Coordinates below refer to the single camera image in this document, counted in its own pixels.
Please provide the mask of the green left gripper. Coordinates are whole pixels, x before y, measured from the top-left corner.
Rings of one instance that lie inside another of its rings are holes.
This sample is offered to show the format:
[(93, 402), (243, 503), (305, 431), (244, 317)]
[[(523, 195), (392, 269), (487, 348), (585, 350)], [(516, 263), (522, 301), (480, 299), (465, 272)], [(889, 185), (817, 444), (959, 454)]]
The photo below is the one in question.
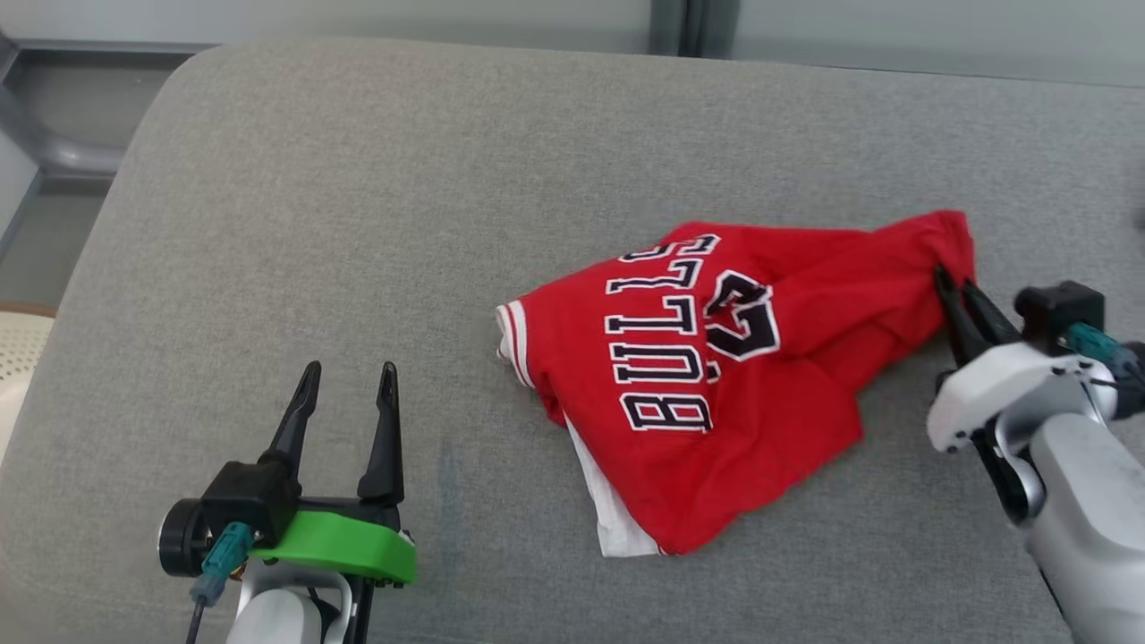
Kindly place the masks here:
[[(260, 464), (298, 471), (307, 426), (318, 407), (319, 374), (319, 361), (305, 367)], [(403, 443), (398, 372), (392, 361), (382, 367), (376, 406), (376, 435), (357, 484), (361, 502), (306, 503), (275, 545), (254, 545), (250, 558), (360, 576), (376, 584), (416, 583), (416, 545), (403, 531), (397, 508), (404, 501)]]

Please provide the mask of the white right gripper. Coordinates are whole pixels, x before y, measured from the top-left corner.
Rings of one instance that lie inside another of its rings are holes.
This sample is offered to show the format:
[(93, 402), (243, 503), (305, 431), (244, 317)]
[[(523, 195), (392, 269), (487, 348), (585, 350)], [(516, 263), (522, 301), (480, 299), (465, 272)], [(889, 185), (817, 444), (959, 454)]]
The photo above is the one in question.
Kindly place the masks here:
[[(964, 281), (962, 290), (942, 265), (934, 268), (934, 289), (951, 355), (966, 364), (942, 383), (929, 407), (927, 437), (937, 451), (964, 448), (992, 419), (1030, 435), (1059, 413), (1114, 418), (1119, 391), (1108, 367), (1074, 354), (1047, 356), (1018, 343), (1020, 331), (998, 306), (973, 281)], [(997, 347), (985, 352), (992, 346)]]

